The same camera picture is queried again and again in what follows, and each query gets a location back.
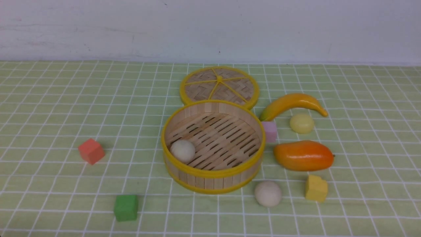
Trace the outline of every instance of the yellow ball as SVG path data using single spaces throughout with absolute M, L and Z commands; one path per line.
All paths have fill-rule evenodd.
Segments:
M 314 128 L 314 121 L 309 114 L 299 113 L 292 116 L 290 127 L 296 133 L 309 133 Z

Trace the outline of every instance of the white ball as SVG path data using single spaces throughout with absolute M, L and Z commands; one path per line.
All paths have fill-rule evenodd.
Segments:
M 254 189 L 254 197 L 260 205 L 274 207 L 281 201 L 282 192 L 275 182 L 263 181 Z
M 195 156 L 196 148 L 187 140 L 178 140 L 171 145 L 170 152 L 179 161 L 189 163 Z

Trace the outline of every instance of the yellow rim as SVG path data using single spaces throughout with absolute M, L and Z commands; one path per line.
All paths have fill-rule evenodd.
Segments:
M 260 169 L 257 169 L 256 172 L 250 177 L 248 178 L 246 181 L 239 183 L 235 186 L 229 187 L 227 189 L 202 189 L 202 188 L 198 188 L 195 186 L 191 186 L 183 181 L 181 181 L 178 177 L 176 177 L 168 168 L 168 164 L 167 162 L 164 160 L 165 163 L 165 167 L 167 168 L 168 174 L 170 174 L 170 176 L 173 178 L 174 181 L 176 181 L 179 185 L 185 187 L 186 189 L 189 189 L 193 192 L 197 192 L 197 193 L 201 193 L 201 194 L 226 194 L 232 191 L 235 191 L 237 189 L 240 189 L 244 186 L 246 186 L 249 182 L 251 182 L 254 177 L 256 177 L 256 175 L 259 173 Z
M 202 104 L 202 103 L 225 103 L 225 104 L 228 104 L 228 105 L 238 107 L 240 109 L 243 109 L 247 113 L 249 113 L 253 117 L 253 119 L 255 119 L 258 122 L 258 124 L 260 126 L 260 130 L 262 132 L 262 141 L 261 141 L 261 144 L 260 144 L 260 147 L 259 147 L 258 151 L 254 154 L 253 157 L 251 157 L 250 159 L 248 159 L 248 161 L 246 161 L 246 162 L 244 162 L 244 163 L 242 163 L 242 164 L 240 164 L 236 167 L 229 168 L 229 169 L 226 169 L 226 170 L 200 170 L 200 169 L 193 168 L 191 166 L 188 166 L 188 165 L 180 162 L 179 160 L 177 160 L 177 158 L 175 158 L 171 154 L 170 150 L 168 149 L 167 145 L 165 144 L 165 131 L 167 129 L 168 123 L 173 119 L 173 117 L 176 114 L 178 114 L 180 111 L 184 110 L 185 108 L 188 108 L 190 106 L 197 105 L 197 104 Z M 179 170 L 181 170 L 181 171 L 183 171 L 187 174 L 199 176 L 199 177 L 202 177 L 202 178 L 224 178 L 224 177 L 239 174 L 242 171 L 247 170 L 248 168 L 252 167 L 260 159 L 260 157 L 263 155 L 265 143 L 266 143 L 266 136 L 265 136 L 265 133 L 264 133 L 264 128 L 263 128 L 263 125 L 260 122 L 260 120 L 257 118 L 257 116 L 254 115 L 252 112 L 250 112 L 250 110 L 247 110 L 247 109 L 243 108 L 242 106 L 240 106 L 238 104 L 228 102 L 228 101 L 224 101 L 224 100 L 201 100 L 201 101 L 194 102 L 192 104 L 186 105 L 186 106 L 178 109 L 175 113 L 173 113 L 171 115 L 171 117 L 169 119 L 167 119 L 167 121 L 165 122 L 164 128 L 162 130 L 162 133 L 161 133 L 161 144 L 162 144 L 162 147 L 163 147 L 163 150 L 164 150 L 164 154 L 168 157 L 170 162 L 173 165 L 175 165 L 175 167 L 177 167 Z
M 192 82 L 192 83 L 186 83 L 187 82 L 187 80 L 189 80 L 190 79 L 190 77 L 192 76 L 192 75 L 194 75 L 194 74 L 196 74 L 196 73 L 198 73 L 198 72 L 201 72 L 201 71 L 206 71 L 206 70 L 209 70 L 209 69 L 211 69 L 212 71 L 213 71 L 213 73 L 215 73 L 215 75 L 216 75 L 216 72 L 215 72 L 215 68 L 222 68 L 222 69 L 229 69 L 229 70 L 232 70 L 232 71 L 235 71 L 235 72 L 238 72 L 238 73 L 241 73 L 241 74 L 243 74 L 244 75 L 244 77 L 235 77 L 235 78 L 227 78 L 227 79 L 223 79 L 222 80 L 222 84 L 223 85 L 225 85 L 230 91 L 232 91 L 234 94 L 236 94 L 238 97 L 240 97 L 240 98 L 242 98 L 242 100 L 244 100 L 246 103 L 245 104 L 243 104 L 243 105 L 240 105 L 240 106 L 242 106 L 242 107 L 244 107 L 244 108 L 246 108 L 246 109 L 248 109 L 248 110 L 250 110 L 250 109 L 252 109 L 255 105 L 256 105 L 256 103 L 257 103 L 257 100 L 258 100 L 258 98 L 259 98 L 259 86 L 258 86 L 258 84 L 257 84 L 257 82 L 254 80 L 254 78 L 253 77 L 251 77 L 249 74 L 247 74 L 247 73 L 245 73 L 245 72 L 243 72 L 242 70 L 239 70 L 239 69 L 237 69 L 237 68 L 233 68 L 233 67 L 224 67 L 224 66 L 218 66 L 218 67 L 205 67 L 205 68 L 201 68 L 201 69 L 199 69 L 199 70 L 196 70 L 196 71 L 194 71 L 194 72 L 191 72 L 190 74 L 188 74 L 182 81 L 181 81 L 181 84 L 180 84 L 180 98 L 181 98 L 181 101 L 183 102 L 183 104 L 184 105 L 190 105 L 190 104 L 192 104 L 192 103 L 194 103 L 190 98 L 189 98 L 189 96 L 187 95 L 187 93 L 186 93 L 186 90 L 185 90 L 185 88 L 186 88 L 186 85 L 190 85 L 190 84 L 196 84 L 196 83 L 207 83 L 207 82 L 216 82 L 216 84 L 215 84 L 215 86 L 214 86 L 214 88 L 213 88 L 213 90 L 211 91 L 211 93 L 210 93 L 210 95 L 209 95 L 209 99 L 212 97 L 212 95 L 213 95 L 213 93 L 215 92 L 215 89 L 217 88 L 217 86 L 219 85 L 219 82 L 217 81 L 217 80 L 211 80 L 211 81 L 199 81 L 199 82 Z M 224 83 L 224 81 L 227 81 L 227 80 L 233 80 L 233 79 L 240 79 L 240 78 L 247 78 L 247 79 L 249 79 L 250 81 L 251 81 L 251 83 L 253 84 L 253 96 L 251 97 L 251 99 L 249 100 L 249 101 L 247 101 L 247 100 L 245 100 L 240 94 L 238 94 L 238 92 L 236 92 L 235 90 L 233 90 L 230 86 L 228 86 L 226 83 Z

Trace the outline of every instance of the wooden block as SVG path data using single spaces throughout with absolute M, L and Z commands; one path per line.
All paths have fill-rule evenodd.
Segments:
M 119 195 L 114 203 L 114 215 L 118 222 L 137 219 L 139 200 L 136 195 Z
M 90 138 L 78 147 L 79 154 L 86 162 L 93 165 L 105 156 L 105 152 L 94 139 Z
M 309 175 L 306 182 L 307 200 L 324 202 L 328 194 L 328 183 L 321 177 L 316 175 Z
M 276 123 L 274 121 L 264 121 L 261 122 L 266 134 L 267 143 L 275 143 L 276 138 L 278 137 L 278 130 L 276 128 Z

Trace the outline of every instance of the white wall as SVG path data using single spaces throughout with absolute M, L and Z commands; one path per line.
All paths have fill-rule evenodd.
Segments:
M 421 1 L 0 0 L 0 59 L 421 64 Z

